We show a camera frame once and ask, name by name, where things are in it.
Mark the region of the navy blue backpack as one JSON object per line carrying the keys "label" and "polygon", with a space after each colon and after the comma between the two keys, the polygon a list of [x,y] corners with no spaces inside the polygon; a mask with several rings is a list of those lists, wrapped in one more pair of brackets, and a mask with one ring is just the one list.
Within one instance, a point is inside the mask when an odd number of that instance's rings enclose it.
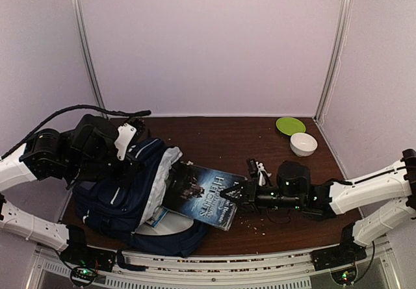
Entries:
{"label": "navy blue backpack", "polygon": [[199,248],[209,230],[198,220],[181,232],[156,235],[137,232],[161,206],[170,170],[181,156],[180,148],[169,147],[159,138],[132,145],[125,156],[133,161],[129,168],[132,180],[117,184],[108,178],[75,185],[72,197],[77,216],[94,231],[139,251],[188,257]]}

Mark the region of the dog picture book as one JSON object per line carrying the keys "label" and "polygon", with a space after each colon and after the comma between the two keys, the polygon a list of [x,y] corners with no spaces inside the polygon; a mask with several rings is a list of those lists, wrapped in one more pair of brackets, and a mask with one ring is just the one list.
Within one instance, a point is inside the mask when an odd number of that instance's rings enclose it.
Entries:
{"label": "dog picture book", "polygon": [[165,215],[167,215],[168,209],[160,206],[155,209],[153,215],[146,221],[151,227],[156,227],[163,220]]}

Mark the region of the dark Wuthering Heights book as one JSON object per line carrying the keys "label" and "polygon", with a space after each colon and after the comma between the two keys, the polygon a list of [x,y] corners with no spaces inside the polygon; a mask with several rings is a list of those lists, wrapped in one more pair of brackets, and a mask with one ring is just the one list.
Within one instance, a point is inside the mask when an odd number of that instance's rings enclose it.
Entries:
{"label": "dark Wuthering Heights book", "polygon": [[178,162],[170,170],[162,206],[228,231],[237,205],[221,197],[220,193],[236,185],[241,186],[246,181],[247,178],[242,175]]}

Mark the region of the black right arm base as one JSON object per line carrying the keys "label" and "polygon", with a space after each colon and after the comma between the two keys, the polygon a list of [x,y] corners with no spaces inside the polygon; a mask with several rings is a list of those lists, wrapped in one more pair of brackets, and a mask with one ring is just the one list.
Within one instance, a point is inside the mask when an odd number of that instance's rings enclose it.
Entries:
{"label": "black right arm base", "polygon": [[367,257],[366,247],[354,242],[354,225],[355,223],[351,223],[343,228],[339,245],[311,252],[311,259],[316,271],[352,264]]}

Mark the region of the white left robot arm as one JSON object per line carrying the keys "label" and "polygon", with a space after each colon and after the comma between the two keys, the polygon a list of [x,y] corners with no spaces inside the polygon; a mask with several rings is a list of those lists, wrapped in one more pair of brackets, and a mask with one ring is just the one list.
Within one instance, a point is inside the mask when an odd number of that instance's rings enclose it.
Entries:
{"label": "white left robot arm", "polygon": [[[65,132],[44,127],[55,117],[80,109],[101,115],[85,114],[74,129]],[[108,177],[124,186],[136,167],[127,150],[144,133],[142,118],[150,114],[150,110],[124,112],[94,105],[73,105],[52,113],[1,157],[1,191],[48,178],[64,180],[68,188]],[[1,198],[1,229],[68,253],[80,266],[94,258],[82,228],[39,218],[5,197]]]}

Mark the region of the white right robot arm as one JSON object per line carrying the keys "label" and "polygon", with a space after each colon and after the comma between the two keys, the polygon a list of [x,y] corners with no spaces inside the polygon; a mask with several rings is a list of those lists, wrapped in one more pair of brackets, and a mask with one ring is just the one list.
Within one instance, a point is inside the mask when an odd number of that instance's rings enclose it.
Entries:
{"label": "white right robot arm", "polygon": [[307,166],[285,161],[279,168],[276,185],[271,185],[265,170],[248,160],[250,180],[222,190],[221,197],[236,205],[260,208],[293,208],[308,218],[322,221],[350,210],[385,201],[371,215],[343,229],[341,243],[333,250],[337,263],[346,264],[358,249],[407,220],[415,219],[415,150],[406,149],[402,158],[390,166],[350,180],[330,179],[311,183]]}

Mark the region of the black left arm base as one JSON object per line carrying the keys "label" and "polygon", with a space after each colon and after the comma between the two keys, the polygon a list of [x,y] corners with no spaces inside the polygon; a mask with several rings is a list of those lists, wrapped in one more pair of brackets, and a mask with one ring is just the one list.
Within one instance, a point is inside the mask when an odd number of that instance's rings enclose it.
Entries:
{"label": "black left arm base", "polygon": [[114,251],[87,246],[85,231],[74,225],[67,225],[69,237],[67,247],[60,252],[60,258],[71,264],[98,271],[111,272],[116,260]]}

